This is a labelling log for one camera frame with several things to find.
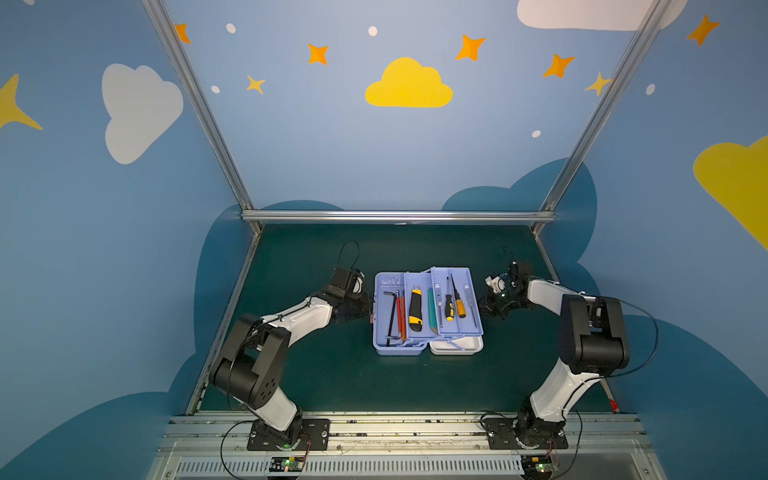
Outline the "orange handled screwdriver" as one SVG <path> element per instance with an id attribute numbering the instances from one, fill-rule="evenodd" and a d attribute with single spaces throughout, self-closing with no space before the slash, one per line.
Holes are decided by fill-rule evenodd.
<path id="1" fill-rule="evenodd" d="M 456 284 L 455 284 L 453 276 L 450 276 L 450 279 L 451 279 L 451 286 L 452 286 L 453 293 L 454 293 L 456 312 L 458 313 L 458 316 L 460 318 L 465 318 L 466 317 L 466 309 L 465 309 L 464 304 L 463 304 L 463 302 L 461 300 L 459 291 L 456 288 Z"/>

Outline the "yellow black small screwdriver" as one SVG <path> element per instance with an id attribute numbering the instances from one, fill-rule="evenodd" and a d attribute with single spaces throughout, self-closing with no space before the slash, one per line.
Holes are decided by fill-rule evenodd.
<path id="1" fill-rule="evenodd" d="M 454 309 L 453 295 L 452 295 L 453 291 L 451 287 L 452 287 L 451 277 L 448 276 L 446 278 L 445 318 L 449 322 L 453 321 L 455 317 L 455 309 Z"/>

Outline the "white blue tool box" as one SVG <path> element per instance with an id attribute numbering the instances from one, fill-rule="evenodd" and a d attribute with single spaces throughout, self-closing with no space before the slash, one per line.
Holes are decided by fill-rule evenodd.
<path id="1" fill-rule="evenodd" d="M 471 271 L 381 272 L 374 282 L 373 346 L 381 356 L 470 356 L 484 348 Z"/>

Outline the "clear handled screwdriver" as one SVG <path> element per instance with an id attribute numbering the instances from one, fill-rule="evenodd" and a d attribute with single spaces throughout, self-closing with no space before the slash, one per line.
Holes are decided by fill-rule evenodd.
<path id="1" fill-rule="evenodd" d="M 434 296 L 435 296 L 435 304 L 436 304 L 436 311 L 437 311 L 437 322 L 438 322 L 438 331 L 442 331 L 443 328 L 443 298 L 442 298 L 442 288 L 439 283 L 434 284 Z"/>
<path id="2" fill-rule="evenodd" d="M 481 321 L 479 319 L 474 289 L 469 283 L 466 283 L 463 287 L 463 293 L 465 294 L 463 299 L 468 307 L 468 316 L 472 321 L 472 329 L 476 334 L 481 335 Z"/>

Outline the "red handled hex key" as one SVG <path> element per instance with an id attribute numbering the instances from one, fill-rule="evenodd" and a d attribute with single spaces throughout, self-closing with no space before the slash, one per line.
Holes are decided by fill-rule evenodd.
<path id="1" fill-rule="evenodd" d="M 399 336 L 401 341 L 405 342 L 407 340 L 405 299 L 404 299 L 403 293 L 400 290 L 396 291 L 396 306 L 397 306 Z"/>

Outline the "teal utility knife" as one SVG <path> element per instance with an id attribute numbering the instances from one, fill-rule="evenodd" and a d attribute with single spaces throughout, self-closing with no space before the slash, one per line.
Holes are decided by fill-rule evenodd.
<path id="1" fill-rule="evenodd" d="M 429 288 L 427 290 L 427 313 L 428 313 L 429 328 L 435 335 L 437 335 L 439 331 L 438 331 L 437 311 L 435 306 L 435 296 L 434 296 L 433 288 Z"/>

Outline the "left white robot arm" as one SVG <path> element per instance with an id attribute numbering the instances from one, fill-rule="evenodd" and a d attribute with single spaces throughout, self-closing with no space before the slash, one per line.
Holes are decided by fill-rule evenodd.
<path id="1" fill-rule="evenodd" d="M 333 322 L 368 315 L 364 281 L 361 270 L 336 267 L 321 290 L 298 304 L 261 317 L 242 315 L 209 370 L 209 383 L 252 410 L 281 442 L 294 442 L 302 414 L 280 388 L 288 350 Z"/>

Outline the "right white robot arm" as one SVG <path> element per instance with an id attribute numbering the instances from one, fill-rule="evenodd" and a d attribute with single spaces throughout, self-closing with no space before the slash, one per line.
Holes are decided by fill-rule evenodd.
<path id="1" fill-rule="evenodd" d="M 527 448 L 555 437 L 578 400 L 601 379 L 630 361 L 620 302 L 577 292 L 554 280 L 524 275 L 513 261 L 507 271 L 485 278 L 483 313 L 506 317 L 514 309 L 539 306 L 559 320 L 558 360 L 542 385 L 523 402 L 515 436 Z"/>

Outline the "left controller board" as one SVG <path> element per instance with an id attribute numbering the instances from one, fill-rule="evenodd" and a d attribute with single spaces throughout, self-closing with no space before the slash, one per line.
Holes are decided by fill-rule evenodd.
<path id="1" fill-rule="evenodd" d="M 269 463 L 270 473 L 300 474 L 306 464 L 306 457 L 272 457 Z"/>

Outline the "controller board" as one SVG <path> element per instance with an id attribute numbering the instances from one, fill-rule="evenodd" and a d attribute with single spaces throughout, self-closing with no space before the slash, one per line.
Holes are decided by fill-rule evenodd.
<path id="1" fill-rule="evenodd" d="M 521 458 L 524 480 L 550 480 L 556 465 L 548 457 L 523 456 Z"/>
<path id="2" fill-rule="evenodd" d="M 270 473 L 300 474 L 306 464 L 306 457 L 272 457 L 269 463 Z"/>

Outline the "right controller board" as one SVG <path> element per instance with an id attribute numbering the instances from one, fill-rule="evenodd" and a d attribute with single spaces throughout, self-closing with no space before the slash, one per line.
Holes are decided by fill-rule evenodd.
<path id="1" fill-rule="evenodd" d="M 550 480 L 556 465 L 548 457 L 523 456 L 521 458 L 524 480 Z"/>

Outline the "back horizontal frame bar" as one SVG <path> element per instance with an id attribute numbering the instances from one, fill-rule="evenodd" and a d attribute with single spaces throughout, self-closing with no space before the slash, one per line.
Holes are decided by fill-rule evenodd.
<path id="1" fill-rule="evenodd" d="M 553 212 L 530 211 L 322 211 L 322 210 L 244 210 L 245 221 L 311 223 L 551 223 Z"/>

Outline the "aluminium front rail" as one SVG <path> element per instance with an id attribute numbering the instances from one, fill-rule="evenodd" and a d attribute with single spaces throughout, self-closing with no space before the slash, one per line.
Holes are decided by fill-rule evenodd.
<path id="1" fill-rule="evenodd" d="M 491 450 L 481 412 L 310 412 L 330 420 L 325 451 L 248 451 L 252 419 L 213 412 L 170 421 L 151 479 L 523 479 L 523 456 L 548 457 L 551 479 L 663 479 L 634 415 L 581 413 L 567 449 Z M 270 473 L 272 457 L 306 457 L 300 474 Z"/>

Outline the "frame post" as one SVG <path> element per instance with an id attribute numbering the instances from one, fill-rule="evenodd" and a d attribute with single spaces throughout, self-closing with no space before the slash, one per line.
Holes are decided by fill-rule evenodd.
<path id="1" fill-rule="evenodd" d="M 172 22 L 164 1 L 143 0 L 142 4 L 163 48 L 174 67 L 222 171 L 241 207 L 241 214 L 254 205 L 245 182 L 217 124 L 205 93 Z"/>
<path id="2" fill-rule="evenodd" d="M 598 103 L 578 138 L 574 149 L 547 193 L 539 209 L 540 219 L 531 225 L 532 233 L 536 238 L 540 236 L 547 223 L 555 220 L 555 210 L 558 204 L 585 161 L 587 154 L 592 149 L 654 40 L 662 30 L 662 20 L 671 5 L 672 1 L 670 0 L 656 0 L 650 3 L 645 16 L 613 72 L 613 80 L 607 85 L 604 93 L 600 95 Z"/>

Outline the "left frame post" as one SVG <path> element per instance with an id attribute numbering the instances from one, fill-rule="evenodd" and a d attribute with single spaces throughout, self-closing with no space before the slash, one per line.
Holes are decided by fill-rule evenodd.
<path id="1" fill-rule="evenodd" d="M 254 205 L 245 182 L 217 124 L 205 93 L 172 22 L 164 1 L 143 0 L 142 4 L 163 48 L 174 67 L 222 171 L 241 207 L 241 214 Z"/>

